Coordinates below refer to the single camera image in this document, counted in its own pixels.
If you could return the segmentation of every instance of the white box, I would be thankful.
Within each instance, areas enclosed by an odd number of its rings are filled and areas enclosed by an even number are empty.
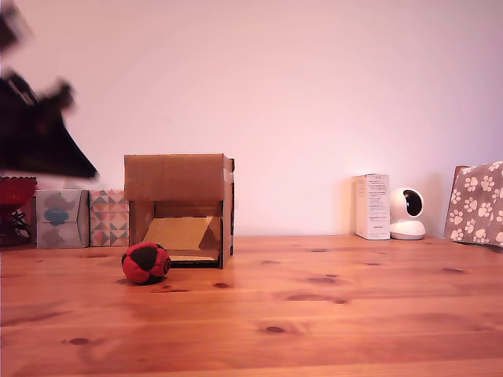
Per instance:
[[[367,240],[390,239],[390,178],[356,177],[356,234]]]

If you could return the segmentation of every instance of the geometric pattern box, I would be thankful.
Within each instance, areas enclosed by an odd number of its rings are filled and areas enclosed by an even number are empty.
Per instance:
[[[75,249],[88,247],[89,191],[38,190],[37,247]]]
[[[129,246],[129,203],[124,190],[91,190],[91,246]]]

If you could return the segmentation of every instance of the white wall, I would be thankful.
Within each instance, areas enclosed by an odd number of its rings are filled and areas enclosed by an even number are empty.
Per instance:
[[[17,5],[36,38],[2,63],[75,86],[88,185],[122,187],[127,153],[224,152],[239,235],[347,232],[368,172],[421,190],[440,235],[454,167],[503,158],[500,0]]]

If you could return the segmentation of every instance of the red ball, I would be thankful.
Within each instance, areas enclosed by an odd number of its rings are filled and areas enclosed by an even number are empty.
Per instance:
[[[171,267],[166,249],[153,242],[129,247],[121,263],[126,278],[136,284],[159,283]]]

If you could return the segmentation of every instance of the security camera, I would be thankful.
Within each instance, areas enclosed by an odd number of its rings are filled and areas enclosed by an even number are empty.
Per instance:
[[[396,240],[421,240],[426,233],[417,220],[423,213],[423,196],[412,188],[398,188],[390,197],[391,238]]]

